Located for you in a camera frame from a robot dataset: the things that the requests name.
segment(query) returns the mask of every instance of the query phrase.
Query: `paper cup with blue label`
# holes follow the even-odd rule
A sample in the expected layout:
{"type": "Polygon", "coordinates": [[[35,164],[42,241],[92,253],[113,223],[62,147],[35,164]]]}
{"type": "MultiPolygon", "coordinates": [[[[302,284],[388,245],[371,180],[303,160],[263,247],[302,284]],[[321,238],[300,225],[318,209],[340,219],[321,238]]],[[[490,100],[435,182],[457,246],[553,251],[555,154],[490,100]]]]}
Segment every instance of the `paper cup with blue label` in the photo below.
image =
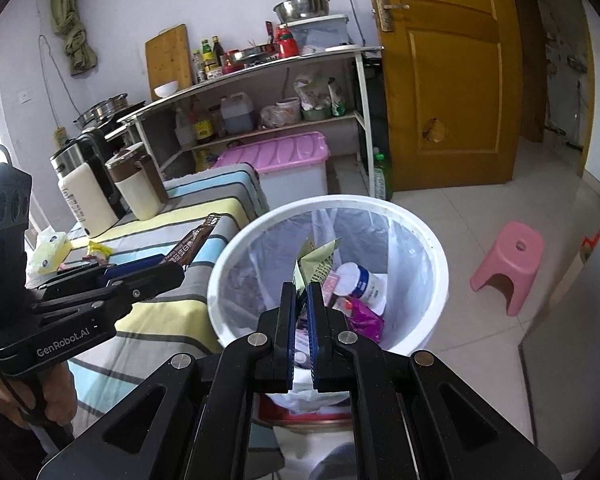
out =
{"type": "Polygon", "coordinates": [[[340,280],[333,289],[334,294],[358,298],[382,316],[386,303],[386,274],[374,274],[353,262],[339,266],[336,274],[340,280]]]}

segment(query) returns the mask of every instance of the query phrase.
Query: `human hand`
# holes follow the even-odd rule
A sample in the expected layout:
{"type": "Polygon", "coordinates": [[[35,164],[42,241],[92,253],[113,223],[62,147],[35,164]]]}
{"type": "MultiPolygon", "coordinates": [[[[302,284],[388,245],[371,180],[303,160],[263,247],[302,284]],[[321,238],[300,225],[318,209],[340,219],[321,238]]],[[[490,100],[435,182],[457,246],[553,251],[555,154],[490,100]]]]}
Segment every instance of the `human hand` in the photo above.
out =
{"type": "MultiPolygon", "coordinates": [[[[22,418],[20,403],[13,398],[2,381],[0,377],[0,413],[17,426],[29,429],[29,423],[22,418]]],[[[46,418],[60,426],[67,425],[73,420],[78,409],[74,375],[69,370],[67,362],[45,371],[41,381],[46,400],[46,418]]],[[[31,389],[20,381],[9,382],[26,405],[32,408],[36,401],[31,389]]]]}

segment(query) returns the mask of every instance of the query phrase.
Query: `storage bin with pink lid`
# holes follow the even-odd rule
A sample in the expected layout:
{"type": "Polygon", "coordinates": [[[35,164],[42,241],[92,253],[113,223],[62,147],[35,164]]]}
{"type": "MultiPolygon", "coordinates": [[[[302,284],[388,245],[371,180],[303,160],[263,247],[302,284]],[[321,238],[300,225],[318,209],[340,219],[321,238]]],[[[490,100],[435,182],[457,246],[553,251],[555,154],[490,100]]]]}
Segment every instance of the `storage bin with pink lid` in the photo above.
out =
{"type": "Polygon", "coordinates": [[[329,148],[320,132],[298,134],[237,146],[224,152],[215,168],[239,162],[251,164],[269,207],[327,194],[325,161],[329,148]]]}

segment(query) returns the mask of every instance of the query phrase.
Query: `pink storage box lid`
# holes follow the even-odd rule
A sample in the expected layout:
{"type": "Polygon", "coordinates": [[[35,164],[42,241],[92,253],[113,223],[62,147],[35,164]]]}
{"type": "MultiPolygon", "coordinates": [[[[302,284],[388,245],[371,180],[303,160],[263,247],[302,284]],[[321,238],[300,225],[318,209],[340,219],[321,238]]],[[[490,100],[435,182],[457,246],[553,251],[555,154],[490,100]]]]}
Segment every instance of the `pink storage box lid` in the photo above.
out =
{"type": "Polygon", "coordinates": [[[247,162],[258,173],[269,173],[317,164],[328,158],[329,148],[324,135],[309,132],[237,146],[220,155],[214,168],[247,162]]]}

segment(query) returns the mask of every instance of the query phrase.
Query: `white bowl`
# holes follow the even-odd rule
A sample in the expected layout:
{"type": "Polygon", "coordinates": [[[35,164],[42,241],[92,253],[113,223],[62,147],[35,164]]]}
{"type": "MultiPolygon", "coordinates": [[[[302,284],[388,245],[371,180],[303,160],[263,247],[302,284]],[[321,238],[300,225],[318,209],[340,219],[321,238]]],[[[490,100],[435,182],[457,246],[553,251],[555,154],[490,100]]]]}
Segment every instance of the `white bowl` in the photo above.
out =
{"type": "Polygon", "coordinates": [[[154,88],[154,92],[158,97],[165,98],[175,94],[178,91],[178,82],[169,81],[167,84],[154,88]]]}

